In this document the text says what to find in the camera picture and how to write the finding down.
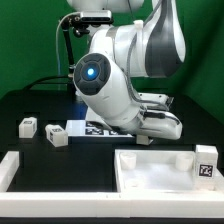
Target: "small white block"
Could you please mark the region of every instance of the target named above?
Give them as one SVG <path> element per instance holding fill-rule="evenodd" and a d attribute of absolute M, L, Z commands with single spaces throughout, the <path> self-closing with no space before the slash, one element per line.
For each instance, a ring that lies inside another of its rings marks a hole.
<path fill-rule="evenodd" d="M 37 130 L 37 119 L 34 117 L 24 118 L 19 125 L 20 138 L 33 138 Z"/>
<path fill-rule="evenodd" d="M 214 146 L 196 146 L 194 187 L 195 189 L 214 190 L 218 152 Z"/>
<path fill-rule="evenodd" d="M 46 128 L 47 139 L 54 145 L 60 147 L 68 145 L 68 133 L 59 125 L 47 125 Z"/>

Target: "cable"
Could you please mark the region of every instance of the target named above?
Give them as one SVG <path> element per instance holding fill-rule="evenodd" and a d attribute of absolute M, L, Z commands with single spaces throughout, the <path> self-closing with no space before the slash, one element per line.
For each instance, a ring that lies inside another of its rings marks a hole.
<path fill-rule="evenodd" d="M 157 12 L 157 10 L 159 9 L 160 5 L 162 3 L 162 0 L 160 0 L 156 7 L 154 8 L 154 10 L 152 11 L 152 13 L 148 16 L 148 18 L 145 20 L 144 22 L 144 26 L 153 18 L 153 16 L 155 15 L 155 13 Z M 132 83 L 131 83 L 131 77 L 130 77 L 130 64 L 131 64 L 131 53 L 132 53 L 132 50 L 133 50 L 133 47 L 135 46 L 137 42 L 137 34 L 135 34 L 134 38 L 132 39 L 132 42 L 131 42 L 131 45 L 130 45 L 130 48 L 128 50 L 128 57 L 127 57 L 127 68 L 126 68 L 126 75 L 127 75 L 127 84 L 128 84 L 128 91 L 132 97 L 132 99 L 138 103 L 150 103 L 150 104 L 157 104 L 157 105 L 160 105 L 161 107 L 163 107 L 166 111 L 169 110 L 169 108 L 160 103 L 160 102 L 156 102 L 156 101 L 152 101 L 152 100 L 141 100 L 139 98 L 136 97 L 135 93 L 134 93 L 134 90 L 133 90 L 133 86 L 132 86 Z"/>
<path fill-rule="evenodd" d="M 60 76 L 60 77 L 59 76 L 48 76 L 48 77 L 45 77 L 45 78 L 41 78 L 41 79 L 38 79 L 38 80 L 32 82 L 31 84 L 25 86 L 23 88 L 23 90 L 29 90 L 36 84 L 48 84 L 48 83 L 41 83 L 41 82 L 44 82 L 44 81 L 48 81 L 48 80 L 52 80 L 52 79 L 62 79 L 62 78 L 67 78 L 68 79 L 68 76 Z"/>
<path fill-rule="evenodd" d="M 78 15 L 79 12 L 73 12 L 73 13 L 69 13 L 66 16 L 64 16 L 58 26 L 57 26 L 57 30 L 56 30 L 56 57 L 57 57 L 57 64 L 58 64 L 58 76 L 61 76 L 61 62 L 60 62 L 60 55 L 59 55 L 59 29 L 61 28 L 61 24 L 64 22 L 65 19 L 67 19 L 69 16 L 73 16 L 73 15 Z"/>
<path fill-rule="evenodd" d="M 134 19 L 134 14 L 133 14 L 133 11 L 132 11 L 130 0 L 128 0 L 128 6 L 129 6 L 129 9 L 130 9 L 132 20 L 134 21 L 135 19 Z"/>

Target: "black cable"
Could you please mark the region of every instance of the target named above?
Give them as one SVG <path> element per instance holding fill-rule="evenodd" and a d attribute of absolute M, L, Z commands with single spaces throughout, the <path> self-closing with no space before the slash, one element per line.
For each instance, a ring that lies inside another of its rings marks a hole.
<path fill-rule="evenodd" d="M 44 78 L 41 78 L 41 79 L 38 79 L 34 82 L 32 82 L 31 84 L 25 86 L 23 88 L 23 90 L 29 90 L 31 89 L 33 86 L 37 85 L 37 84 L 41 84 L 41 82 L 44 82 L 44 81 L 48 81 L 48 80 L 52 80 L 52 79 L 65 79 L 65 78 L 69 78 L 67 75 L 66 76 L 48 76 L 48 77 L 44 77 Z"/>
<path fill-rule="evenodd" d="M 130 0 L 128 0 L 128 6 L 129 6 L 129 9 L 130 9 L 130 13 L 131 13 L 132 20 L 134 21 L 135 18 L 134 18 L 134 14 L 133 14 L 133 11 L 132 11 L 132 7 L 131 7 Z"/>

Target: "black sticker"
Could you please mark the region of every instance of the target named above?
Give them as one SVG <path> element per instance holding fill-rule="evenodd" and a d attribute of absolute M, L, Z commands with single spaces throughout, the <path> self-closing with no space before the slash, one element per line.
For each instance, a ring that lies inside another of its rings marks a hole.
<path fill-rule="evenodd" d="M 32 124 L 32 121 L 24 121 L 23 124 Z"/>
<path fill-rule="evenodd" d="M 200 164 L 199 176 L 200 177 L 212 177 L 213 176 L 213 166 Z"/>
<path fill-rule="evenodd" d="M 53 142 L 53 133 L 50 132 L 50 140 Z"/>
<path fill-rule="evenodd" d="M 53 132 L 61 132 L 62 130 L 60 128 L 52 129 Z"/>
<path fill-rule="evenodd" d="M 86 135 L 103 135 L 101 129 L 86 129 Z"/>
<path fill-rule="evenodd" d="M 117 133 L 116 131 L 109 131 L 109 135 L 126 135 L 126 134 Z"/>
<path fill-rule="evenodd" d="M 94 125 L 92 125 L 90 122 L 86 122 L 86 127 L 87 128 L 94 128 L 95 126 Z"/>

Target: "blue light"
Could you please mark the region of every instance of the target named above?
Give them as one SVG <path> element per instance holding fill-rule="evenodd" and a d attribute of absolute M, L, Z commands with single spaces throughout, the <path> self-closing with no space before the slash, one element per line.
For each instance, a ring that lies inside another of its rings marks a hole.
<path fill-rule="evenodd" d="M 92 68 L 89 68 L 88 71 L 87 71 L 87 73 L 88 73 L 89 76 L 94 75 L 94 72 L 95 72 L 95 71 L 94 71 L 94 69 L 92 69 Z"/>

